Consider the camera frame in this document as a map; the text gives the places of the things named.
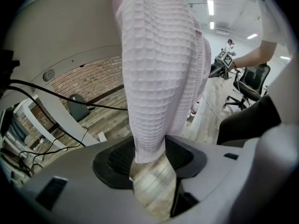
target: chair base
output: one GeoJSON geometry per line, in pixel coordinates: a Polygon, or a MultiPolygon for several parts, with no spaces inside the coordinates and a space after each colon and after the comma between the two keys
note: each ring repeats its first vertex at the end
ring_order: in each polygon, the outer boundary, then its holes
{"type": "Polygon", "coordinates": [[[238,100],[234,97],[231,96],[227,96],[226,100],[232,99],[235,102],[225,102],[223,105],[223,108],[225,108],[227,105],[237,105],[241,110],[244,110],[247,108],[247,106],[244,104],[244,102],[246,101],[246,98],[242,98],[242,100],[238,100]]]}

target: towel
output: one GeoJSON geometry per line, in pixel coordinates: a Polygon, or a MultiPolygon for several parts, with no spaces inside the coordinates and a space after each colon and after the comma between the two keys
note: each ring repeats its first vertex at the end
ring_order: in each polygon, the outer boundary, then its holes
{"type": "Polygon", "coordinates": [[[136,163],[165,151],[201,96],[211,48],[184,0],[113,0],[136,163]]]}

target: black mesh chair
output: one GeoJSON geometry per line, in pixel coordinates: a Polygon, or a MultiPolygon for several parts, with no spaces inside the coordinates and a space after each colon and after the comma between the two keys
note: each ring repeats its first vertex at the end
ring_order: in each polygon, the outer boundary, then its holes
{"type": "Polygon", "coordinates": [[[239,72],[237,71],[235,81],[233,83],[234,87],[241,92],[243,95],[242,100],[237,100],[234,97],[228,96],[226,100],[234,100],[235,102],[226,102],[223,105],[223,108],[226,105],[237,105],[241,110],[246,109],[244,102],[248,99],[253,101],[258,101],[261,98],[263,83],[265,82],[269,72],[270,66],[261,64],[259,66],[248,67],[245,69],[244,74],[241,79],[238,81],[237,76],[239,72]]]}

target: fluorescent light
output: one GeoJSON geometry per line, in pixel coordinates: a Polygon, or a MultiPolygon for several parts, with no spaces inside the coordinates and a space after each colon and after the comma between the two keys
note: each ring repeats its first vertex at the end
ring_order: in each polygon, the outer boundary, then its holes
{"type": "Polygon", "coordinates": [[[212,21],[212,22],[210,22],[210,28],[211,29],[214,29],[214,25],[215,25],[215,23],[212,21]]]}
{"type": "Polygon", "coordinates": [[[290,58],[289,58],[289,57],[286,57],[286,56],[281,56],[280,58],[281,58],[281,59],[285,59],[285,60],[290,60],[290,58]]]}
{"type": "Polygon", "coordinates": [[[254,37],[256,37],[257,36],[257,34],[252,34],[252,35],[250,35],[249,37],[247,37],[247,39],[251,39],[251,38],[254,38],[254,37]]]}
{"type": "Polygon", "coordinates": [[[207,1],[207,6],[209,8],[209,14],[214,15],[214,1],[213,0],[208,0],[207,1]]]}

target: person in background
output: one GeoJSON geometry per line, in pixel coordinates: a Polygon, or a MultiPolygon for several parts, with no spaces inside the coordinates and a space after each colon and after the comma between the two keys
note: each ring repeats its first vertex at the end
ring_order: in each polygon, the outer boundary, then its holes
{"type": "Polygon", "coordinates": [[[280,14],[273,0],[257,0],[261,12],[263,36],[259,47],[234,60],[229,70],[266,63],[274,55],[277,43],[285,44],[292,57],[278,77],[267,88],[267,95],[251,107],[231,115],[220,124],[217,144],[243,147],[246,140],[260,137],[268,129],[284,124],[299,123],[299,56],[287,19],[280,14]]]}
{"type": "Polygon", "coordinates": [[[229,53],[231,56],[234,55],[232,45],[234,45],[233,40],[229,39],[228,42],[225,44],[225,47],[223,48],[223,50],[229,53]]]}

